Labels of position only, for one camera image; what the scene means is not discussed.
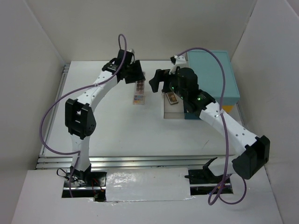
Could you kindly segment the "pink eyeshadow palette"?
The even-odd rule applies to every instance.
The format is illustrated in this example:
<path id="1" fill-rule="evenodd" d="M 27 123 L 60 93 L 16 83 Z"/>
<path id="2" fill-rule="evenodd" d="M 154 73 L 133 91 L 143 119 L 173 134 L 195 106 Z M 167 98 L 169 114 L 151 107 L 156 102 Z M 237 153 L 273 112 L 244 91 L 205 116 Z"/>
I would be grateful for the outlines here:
<path id="1" fill-rule="evenodd" d="M 143 79 L 135 82 L 135 95 L 143 95 L 145 87 L 145 72 L 143 72 Z"/>

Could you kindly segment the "long eyeshadow palette horizontal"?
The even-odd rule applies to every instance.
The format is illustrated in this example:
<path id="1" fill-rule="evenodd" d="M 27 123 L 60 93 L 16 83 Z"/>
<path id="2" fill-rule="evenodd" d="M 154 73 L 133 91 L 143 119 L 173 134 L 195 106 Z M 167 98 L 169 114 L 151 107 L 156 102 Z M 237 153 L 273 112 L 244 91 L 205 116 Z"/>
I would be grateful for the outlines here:
<path id="1" fill-rule="evenodd" d="M 167 97 L 170 105 L 176 105 L 176 104 L 178 104 L 178 99 L 177 99 L 175 93 L 168 92 L 168 93 L 166 93 L 166 97 Z"/>

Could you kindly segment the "colourful small eyeshadow palette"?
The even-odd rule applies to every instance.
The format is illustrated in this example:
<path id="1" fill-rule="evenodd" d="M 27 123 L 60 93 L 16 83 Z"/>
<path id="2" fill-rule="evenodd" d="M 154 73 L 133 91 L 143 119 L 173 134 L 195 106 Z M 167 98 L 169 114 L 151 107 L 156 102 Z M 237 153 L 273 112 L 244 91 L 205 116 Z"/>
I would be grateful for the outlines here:
<path id="1" fill-rule="evenodd" d="M 144 95 L 134 95 L 133 104 L 134 105 L 144 105 L 145 104 L 145 96 Z"/>

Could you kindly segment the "clear lowest wide drawer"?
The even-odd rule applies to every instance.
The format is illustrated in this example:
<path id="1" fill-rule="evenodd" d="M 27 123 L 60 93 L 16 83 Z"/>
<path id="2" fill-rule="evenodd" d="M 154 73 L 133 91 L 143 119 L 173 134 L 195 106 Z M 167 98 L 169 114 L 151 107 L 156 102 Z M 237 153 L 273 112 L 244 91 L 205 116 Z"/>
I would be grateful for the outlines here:
<path id="1" fill-rule="evenodd" d="M 164 119 L 184 119 L 183 100 L 178 98 L 178 103 L 171 105 L 165 93 L 162 93 L 162 117 Z"/>

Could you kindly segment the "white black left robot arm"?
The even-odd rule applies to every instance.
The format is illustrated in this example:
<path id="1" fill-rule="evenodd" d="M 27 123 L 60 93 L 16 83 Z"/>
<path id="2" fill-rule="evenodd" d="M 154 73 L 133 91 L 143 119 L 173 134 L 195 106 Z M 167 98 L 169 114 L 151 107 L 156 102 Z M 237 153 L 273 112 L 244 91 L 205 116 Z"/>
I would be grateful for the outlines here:
<path id="1" fill-rule="evenodd" d="M 92 182 L 91 162 L 89 159 L 90 137 L 96 129 L 94 111 L 104 96 L 121 80 L 135 83 L 144 79 L 140 61 L 135 59 L 133 49 L 120 49 L 118 56 L 106 63 L 84 93 L 76 99 L 65 102 L 65 126 L 71 136 L 72 151 L 79 151 L 72 157 L 71 182 L 86 186 Z"/>

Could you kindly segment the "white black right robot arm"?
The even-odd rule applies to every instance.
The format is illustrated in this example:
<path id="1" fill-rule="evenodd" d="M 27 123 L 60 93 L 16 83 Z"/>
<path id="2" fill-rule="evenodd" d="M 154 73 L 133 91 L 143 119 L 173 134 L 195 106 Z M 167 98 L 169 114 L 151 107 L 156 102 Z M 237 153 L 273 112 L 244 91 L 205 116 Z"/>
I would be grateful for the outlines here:
<path id="1" fill-rule="evenodd" d="M 257 136 L 220 108 L 220 104 L 198 85 L 198 77 L 190 68 L 170 70 L 158 69 L 149 81 L 153 92 L 163 83 L 163 91 L 174 93 L 183 100 L 189 113 L 208 123 L 226 142 L 226 148 L 233 147 L 235 155 L 224 159 L 211 159 L 205 166 L 203 177 L 207 182 L 215 182 L 219 176 L 237 174 L 249 180 L 269 160 L 270 140 Z"/>

